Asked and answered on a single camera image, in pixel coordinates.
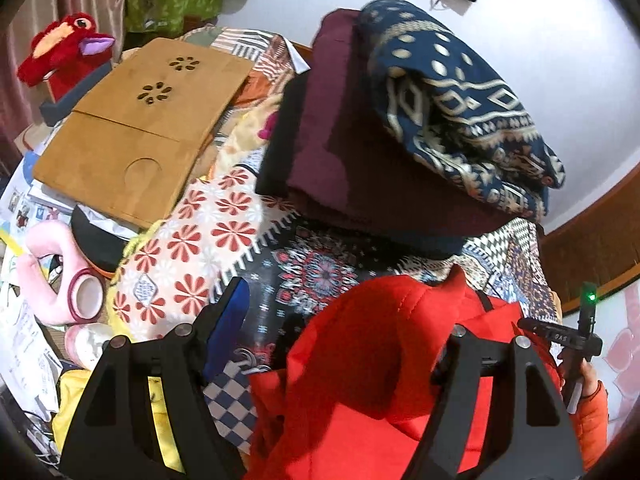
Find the person's right hand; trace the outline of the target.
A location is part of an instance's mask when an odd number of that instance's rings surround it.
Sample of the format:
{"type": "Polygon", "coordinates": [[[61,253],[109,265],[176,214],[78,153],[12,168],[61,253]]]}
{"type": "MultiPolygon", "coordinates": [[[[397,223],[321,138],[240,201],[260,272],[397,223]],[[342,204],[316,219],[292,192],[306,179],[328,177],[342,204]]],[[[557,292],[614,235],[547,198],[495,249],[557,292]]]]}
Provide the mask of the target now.
{"type": "Polygon", "coordinates": [[[590,398],[590,396],[593,396],[598,391],[598,375],[590,362],[582,359],[580,363],[577,363],[575,352],[570,349],[563,349],[558,356],[558,360],[562,386],[565,385],[567,378],[578,374],[582,380],[583,399],[590,398]]]}

